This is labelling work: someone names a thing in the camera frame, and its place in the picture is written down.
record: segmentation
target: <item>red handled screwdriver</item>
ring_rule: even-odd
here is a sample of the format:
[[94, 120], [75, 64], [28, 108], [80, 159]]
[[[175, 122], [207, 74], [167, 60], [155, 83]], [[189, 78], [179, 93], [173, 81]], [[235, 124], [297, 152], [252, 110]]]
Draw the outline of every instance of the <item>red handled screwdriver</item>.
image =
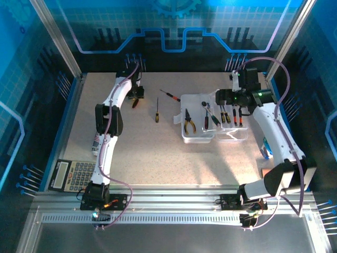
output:
[[168, 93], [168, 92], [165, 92], [165, 91], [163, 91], [163, 90], [160, 90], [160, 91], [164, 92], [166, 95], [170, 96], [170, 97], [173, 98], [174, 100], [177, 100], [178, 102], [180, 102], [180, 99], [177, 98], [176, 96], [174, 96], [174, 95], [172, 95], [172, 94], [170, 94], [170, 93]]

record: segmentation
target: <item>cable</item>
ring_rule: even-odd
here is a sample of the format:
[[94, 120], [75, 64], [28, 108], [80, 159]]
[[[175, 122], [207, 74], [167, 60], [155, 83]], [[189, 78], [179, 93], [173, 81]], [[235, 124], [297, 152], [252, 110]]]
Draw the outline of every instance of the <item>cable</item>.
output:
[[79, 190], [76, 194], [76, 199], [79, 201], [82, 201], [81, 199], [78, 198], [78, 195], [81, 193], [81, 191], [85, 190], [84, 188], [82, 188], [81, 190]]
[[104, 132], [104, 140], [103, 140], [103, 144], [102, 144], [102, 147], [101, 147], [101, 151], [100, 151], [100, 154], [99, 154], [99, 156], [98, 156], [98, 168], [100, 169], [100, 172], [101, 172], [101, 174], [102, 174], [104, 177], [108, 178], [110, 181], [113, 181], [113, 182], [115, 182], [115, 183], [122, 184], [122, 185], [128, 187], [128, 188], [130, 189], [130, 192], [131, 192], [131, 193], [130, 193], [130, 199], [129, 199], [129, 201], [127, 202], [127, 204], [125, 205], [124, 210], [123, 210], [123, 211], [116, 217], [116, 219], [115, 219], [114, 221], [112, 221], [110, 224], [104, 226], [104, 228], [108, 228], [108, 227], [112, 226], [113, 224], [115, 224], [115, 223], [119, 220], [119, 218], [120, 218], [120, 217], [124, 214], [124, 212], [127, 210], [129, 204], [131, 203], [132, 197], [133, 197], [133, 190], [132, 190], [132, 187], [131, 187], [130, 185], [128, 185], [127, 183], [118, 181], [118, 180], [116, 180], [116, 179], [113, 179], [113, 178], [107, 176], [106, 174], [104, 174], [103, 168], [102, 168], [102, 154], [104, 154], [105, 146], [106, 146], [106, 143], [107, 143], [107, 138], [106, 138], [106, 137], [107, 137], [107, 132], [108, 132], [108, 130], [109, 130], [109, 128], [110, 128], [110, 124], [111, 124], [111, 117], [112, 117], [112, 98], [113, 98], [114, 94], [116, 93], [117, 89], [118, 89], [119, 87], [121, 87], [122, 84], [123, 84], [126, 80], [128, 80], [128, 79], [129, 79], [129, 78], [136, 72], [136, 70], [137, 70], [138, 67], [139, 67], [139, 62], [137, 61], [136, 67], [135, 67], [135, 69], [132, 71], [132, 73], [131, 73], [129, 76], [127, 76], [125, 79], [123, 79], [122, 81], [120, 81], [120, 82], [118, 83], [117, 87], [113, 90], [113, 92], [112, 92], [112, 94], [111, 94], [111, 96], [110, 96], [110, 104], [109, 104], [109, 120], [108, 120], [108, 123], [107, 123], [107, 125], [106, 125], [105, 132]]
[[270, 217], [268, 218], [268, 220], [266, 220], [265, 222], [263, 222], [262, 224], [260, 224], [260, 225], [258, 225], [258, 226], [256, 225], [256, 224], [257, 224], [257, 221], [256, 221], [256, 224], [255, 224], [254, 227], [245, 227], [245, 228], [243, 228], [243, 229], [244, 229], [244, 230], [245, 230], [245, 229], [253, 230], [253, 229], [256, 229], [256, 228], [261, 228], [261, 227], [263, 227], [263, 226], [266, 225], [269, 221], [271, 221], [272, 218], [275, 216], [276, 211], [277, 211], [277, 209], [279, 208], [279, 205], [280, 205], [280, 196], [277, 196], [277, 205], [276, 205], [276, 207], [275, 207], [275, 210], [274, 210], [273, 214], [270, 215]]
[[303, 207], [303, 201], [304, 201], [304, 172], [303, 172], [303, 167], [301, 165], [301, 162], [300, 162], [300, 159], [297, 155], [297, 153], [295, 152], [294, 150], [294, 146], [293, 144], [291, 143], [288, 135], [286, 134], [280, 120], [277, 118], [277, 111], [280, 107], [280, 104], [282, 103], [282, 101], [284, 100], [284, 98], [286, 97], [286, 95], [288, 94], [288, 91], [290, 89], [290, 74], [288, 72], [288, 70], [286, 69], [286, 67], [284, 66], [284, 64], [274, 58], [271, 58], [271, 57], [266, 57], [266, 56], [261, 56], [261, 57], [255, 57], [255, 58], [251, 58], [250, 60], [244, 62], [242, 65], [240, 65], [239, 67], [237, 67], [237, 69], [235, 70], [235, 73], [238, 72], [244, 65], [250, 63], [250, 62], [253, 62], [253, 61], [257, 61], [257, 60], [269, 60], [269, 61], [272, 61], [272, 62], [275, 62], [277, 63], [284, 71], [285, 71], [285, 75], [286, 75], [286, 88], [285, 88], [285, 91], [283, 93], [283, 95], [281, 96], [280, 100], [277, 102], [276, 106], [275, 106], [275, 109], [274, 109], [274, 116], [275, 116], [275, 121], [277, 123], [277, 125], [279, 126], [287, 144], [289, 145], [289, 148], [292, 152], [292, 154], [294, 155], [295, 157], [295, 160], [296, 160], [296, 163], [299, 167], [299, 172], [300, 172], [300, 183], [301, 183], [301, 191], [300, 191], [300, 206], [299, 206], [299, 210], [297, 211], [294, 207], [294, 205], [290, 202], [290, 201], [287, 201], [287, 203], [291, 206], [291, 208], [295, 211], [295, 213], [298, 215], [298, 216], [301, 216], [302, 215], [302, 207]]

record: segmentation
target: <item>metal frame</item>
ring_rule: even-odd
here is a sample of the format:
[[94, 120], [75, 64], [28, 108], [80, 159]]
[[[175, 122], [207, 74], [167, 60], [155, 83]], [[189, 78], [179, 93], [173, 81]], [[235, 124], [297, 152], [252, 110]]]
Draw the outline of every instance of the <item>metal frame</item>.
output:
[[[214, 201], [221, 193], [236, 193], [237, 186], [218, 187], [136, 187], [134, 198], [125, 215], [117, 223], [127, 224], [212, 224], [240, 226], [239, 213], [221, 211]], [[129, 193], [114, 187], [113, 193]], [[298, 208], [299, 194], [288, 195]], [[276, 199], [269, 199], [270, 215]], [[119, 212], [110, 212], [112, 220]], [[285, 202], [280, 202], [276, 214], [293, 215]], [[316, 252], [331, 252], [331, 246], [311, 192], [304, 196], [303, 214]], [[25, 224], [17, 253], [33, 252], [38, 243], [42, 223], [110, 223], [92, 220], [92, 211], [81, 211], [80, 202], [71, 193], [40, 192], [36, 195]]]
[[65, 63], [69, 67], [74, 77], [79, 78], [81, 76], [81, 70], [78, 66], [76, 59], [74, 58], [70, 48], [68, 47], [60, 29], [58, 28], [55, 20], [48, 7], [43, 0], [30, 0], [36, 13], [38, 14], [41, 22], [46, 27], [49, 35], [55, 43], [58, 51], [61, 53]]
[[[280, 62], [283, 61], [285, 55], [289, 51], [291, 45], [293, 44], [294, 40], [296, 39], [297, 35], [299, 34], [299, 31], [301, 27], [303, 26], [306, 18], [308, 17], [312, 7], [316, 3], [316, 0], [307, 0], [306, 3], [303, 5], [302, 9], [300, 10], [300, 13], [297, 16], [297, 19], [291, 28], [286, 40], [284, 41], [282, 47], [277, 52], [275, 59], [279, 60]], [[279, 65], [277, 63], [272, 63], [270, 68], [268, 69], [267, 74], [267, 81], [271, 82], [271, 79], [274, 77], [277, 69], [279, 68]]]

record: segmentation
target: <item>table surface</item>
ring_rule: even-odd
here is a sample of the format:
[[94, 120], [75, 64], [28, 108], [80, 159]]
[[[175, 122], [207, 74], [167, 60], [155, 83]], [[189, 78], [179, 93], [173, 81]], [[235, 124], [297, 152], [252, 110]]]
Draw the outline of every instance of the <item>table surface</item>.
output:
[[[263, 75], [259, 75], [262, 88]], [[231, 87], [229, 73], [143, 73], [145, 99], [132, 109], [132, 100], [121, 107], [124, 129], [113, 153], [111, 176], [129, 184], [238, 185], [256, 181], [262, 168], [273, 161], [260, 154], [263, 133], [252, 117], [244, 117], [249, 137], [242, 142], [185, 144], [181, 125], [173, 124], [180, 103], [159, 89], [180, 97], [183, 94], [211, 93]], [[115, 73], [87, 75], [63, 159], [96, 161], [92, 155], [95, 106], [109, 95]], [[159, 97], [159, 123], [155, 123]]]

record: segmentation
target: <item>pliers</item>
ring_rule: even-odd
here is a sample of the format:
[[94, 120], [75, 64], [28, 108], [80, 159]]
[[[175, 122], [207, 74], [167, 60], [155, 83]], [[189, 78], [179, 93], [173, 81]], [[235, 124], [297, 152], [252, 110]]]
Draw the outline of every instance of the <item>pliers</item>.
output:
[[187, 110], [187, 108], [185, 109], [185, 127], [184, 127], [184, 130], [185, 130], [185, 133], [186, 135], [189, 134], [188, 130], [187, 130], [187, 125], [188, 124], [191, 124], [192, 127], [193, 127], [193, 133], [196, 133], [196, 127], [195, 127], [195, 124], [193, 122], [193, 120], [191, 119], [190, 117], [190, 114], [189, 114], [189, 111]]

